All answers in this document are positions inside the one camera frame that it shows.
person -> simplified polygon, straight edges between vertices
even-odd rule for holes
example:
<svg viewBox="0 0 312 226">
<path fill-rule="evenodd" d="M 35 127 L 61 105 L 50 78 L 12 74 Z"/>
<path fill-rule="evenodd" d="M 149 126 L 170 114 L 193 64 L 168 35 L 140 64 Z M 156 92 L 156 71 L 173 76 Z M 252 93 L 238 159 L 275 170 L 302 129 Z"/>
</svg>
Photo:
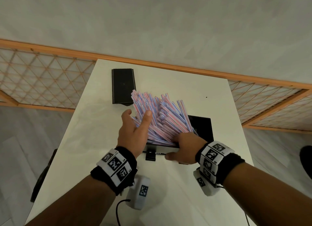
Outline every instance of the person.
<svg viewBox="0 0 312 226">
<path fill-rule="evenodd" d="M 116 149 L 123 155 L 131 153 L 127 158 L 133 162 L 146 145 L 152 116 L 147 111 L 141 125 L 136 128 L 130 114 L 131 110 L 122 114 L 123 125 L 119 130 Z M 180 150 L 168 153 L 165 158 L 183 164 L 196 163 L 196 154 L 207 143 L 193 133 L 180 133 L 175 141 L 179 143 Z M 92 174 L 52 203 L 27 226 L 99 225 L 120 189 L 112 186 L 110 181 L 92 177 Z M 312 225 L 312 199 L 244 161 L 224 177 L 222 184 L 257 225 Z"/>
</svg>

forearm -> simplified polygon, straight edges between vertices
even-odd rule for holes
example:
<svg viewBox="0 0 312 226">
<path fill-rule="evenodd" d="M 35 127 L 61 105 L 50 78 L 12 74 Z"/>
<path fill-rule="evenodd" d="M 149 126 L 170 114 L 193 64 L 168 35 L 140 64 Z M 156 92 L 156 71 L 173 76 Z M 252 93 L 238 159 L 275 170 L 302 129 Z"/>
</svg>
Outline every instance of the forearm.
<svg viewBox="0 0 312 226">
<path fill-rule="evenodd" d="M 312 199 L 247 163 L 237 165 L 223 186 L 258 225 L 312 225 Z"/>
<path fill-rule="evenodd" d="M 115 197 L 115 193 L 106 183 L 89 175 L 36 216 L 27 226 L 99 225 Z"/>
</svg>

person's left arm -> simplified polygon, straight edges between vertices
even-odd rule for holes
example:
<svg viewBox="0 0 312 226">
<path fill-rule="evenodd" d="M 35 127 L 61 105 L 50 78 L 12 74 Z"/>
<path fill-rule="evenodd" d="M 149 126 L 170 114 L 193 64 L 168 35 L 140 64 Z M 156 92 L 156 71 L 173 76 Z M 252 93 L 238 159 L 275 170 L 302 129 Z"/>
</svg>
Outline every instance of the person's left arm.
<svg viewBox="0 0 312 226">
<path fill-rule="evenodd" d="M 135 158 L 143 151 L 152 119 L 147 111 L 141 125 L 136 128 L 130 117 L 131 110 L 122 114 L 118 144 L 129 150 Z M 115 192 L 102 181 L 90 175 L 37 215 L 26 226 L 39 225 L 99 225 L 115 200 Z"/>
</svg>

person's right arm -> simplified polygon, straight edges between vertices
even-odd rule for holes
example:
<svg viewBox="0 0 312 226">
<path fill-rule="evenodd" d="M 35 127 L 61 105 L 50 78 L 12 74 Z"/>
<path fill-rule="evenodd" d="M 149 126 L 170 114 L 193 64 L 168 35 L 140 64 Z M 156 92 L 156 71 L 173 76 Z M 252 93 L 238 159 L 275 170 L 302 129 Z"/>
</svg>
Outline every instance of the person's right arm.
<svg viewBox="0 0 312 226">
<path fill-rule="evenodd" d="M 194 164 L 206 141 L 193 133 L 176 137 L 180 150 L 167 160 Z M 247 164 L 237 165 L 223 182 L 226 191 L 257 225 L 312 225 L 312 199 L 275 177 Z"/>
</svg>

pile of straws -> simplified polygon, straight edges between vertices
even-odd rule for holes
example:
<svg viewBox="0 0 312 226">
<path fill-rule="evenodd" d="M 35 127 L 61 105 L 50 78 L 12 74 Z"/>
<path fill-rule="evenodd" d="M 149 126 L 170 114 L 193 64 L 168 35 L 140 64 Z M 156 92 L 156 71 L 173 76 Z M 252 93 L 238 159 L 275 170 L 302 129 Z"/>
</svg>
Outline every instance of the pile of straws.
<svg viewBox="0 0 312 226">
<path fill-rule="evenodd" d="M 138 127 L 146 110 L 151 110 L 153 118 L 149 127 L 148 143 L 164 146 L 175 146 L 172 139 L 181 132 L 195 132 L 185 110 L 182 100 L 177 101 L 178 107 L 170 101 L 168 94 L 152 97 L 145 92 L 133 90 L 131 93 L 136 117 L 132 117 Z"/>
</svg>

